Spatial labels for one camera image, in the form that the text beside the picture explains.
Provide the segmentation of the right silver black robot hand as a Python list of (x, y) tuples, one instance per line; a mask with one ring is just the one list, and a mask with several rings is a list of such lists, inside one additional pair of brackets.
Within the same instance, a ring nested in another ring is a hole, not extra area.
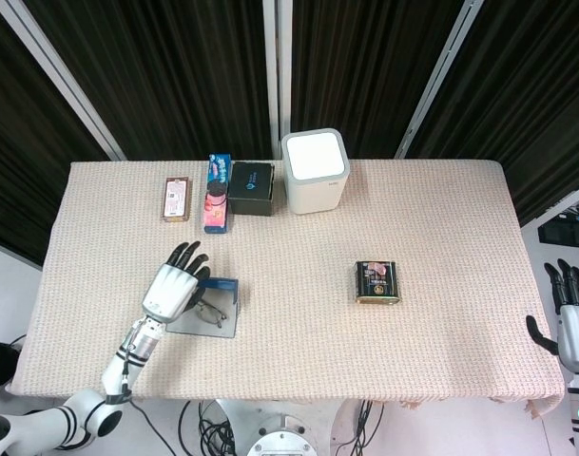
[(557, 356), (568, 371), (579, 375), (579, 268), (563, 258), (557, 260), (556, 267), (547, 262), (544, 268), (550, 278), (557, 316), (557, 340), (545, 337), (532, 315), (526, 316), (526, 327), (536, 345)]

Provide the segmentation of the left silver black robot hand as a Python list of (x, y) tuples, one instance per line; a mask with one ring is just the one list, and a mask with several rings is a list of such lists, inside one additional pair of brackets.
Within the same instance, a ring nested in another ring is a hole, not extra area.
[(147, 317), (171, 323), (200, 301), (210, 277), (209, 256), (195, 255), (200, 245), (198, 240), (179, 244), (158, 269), (142, 301)]

